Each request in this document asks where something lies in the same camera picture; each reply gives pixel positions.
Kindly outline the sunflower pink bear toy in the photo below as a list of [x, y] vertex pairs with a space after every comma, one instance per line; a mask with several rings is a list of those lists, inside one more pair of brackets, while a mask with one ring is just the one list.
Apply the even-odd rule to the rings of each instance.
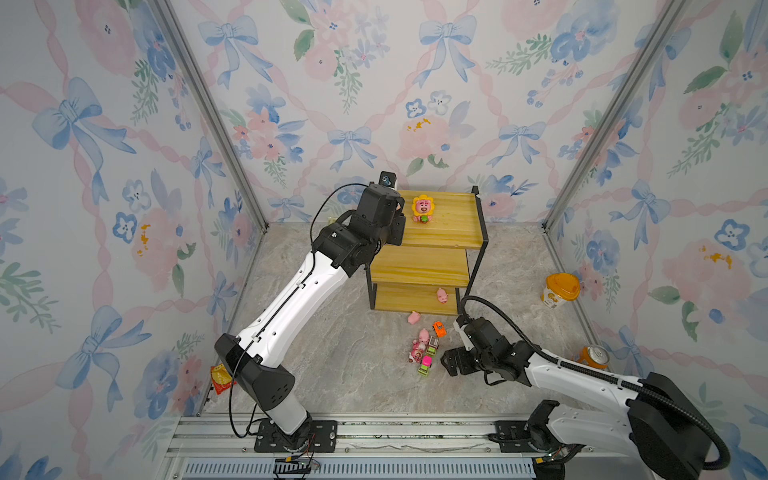
[[412, 201], [412, 213], [413, 220], [420, 224], [428, 224], [434, 215], [435, 200], [422, 194], [413, 198]]

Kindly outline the small pink bear figure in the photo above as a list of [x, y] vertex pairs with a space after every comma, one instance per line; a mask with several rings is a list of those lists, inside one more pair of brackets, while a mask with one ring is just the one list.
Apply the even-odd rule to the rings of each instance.
[[408, 357], [409, 361], [411, 363], [420, 364], [424, 357], [426, 348], [427, 348], [426, 342], [421, 340], [414, 340], [412, 342], [412, 348], [410, 350], [409, 357]]

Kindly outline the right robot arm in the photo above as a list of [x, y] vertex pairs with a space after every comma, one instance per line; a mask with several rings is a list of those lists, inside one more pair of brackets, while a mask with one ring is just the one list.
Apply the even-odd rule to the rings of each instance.
[[497, 426], [490, 440], [526, 448], [560, 465], [586, 447], [642, 461], [662, 479], [697, 479], [728, 468], [732, 454], [709, 421], [669, 378], [616, 375], [559, 357], [527, 337], [509, 341], [485, 318], [460, 316], [463, 346], [441, 363], [450, 376], [481, 373], [487, 385], [515, 382], [583, 403], [543, 400], [520, 426]]

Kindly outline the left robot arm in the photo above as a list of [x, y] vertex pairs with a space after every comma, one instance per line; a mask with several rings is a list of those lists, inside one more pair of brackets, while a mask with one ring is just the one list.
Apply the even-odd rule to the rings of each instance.
[[301, 437], [310, 414], [293, 394], [295, 377], [282, 366], [297, 335], [321, 305], [381, 248], [402, 244], [405, 200], [396, 174], [383, 171], [366, 185], [353, 210], [310, 238], [310, 251], [285, 288], [238, 334], [225, 333], [215, 351], [234, 383], [255, 401], [278, 431]]

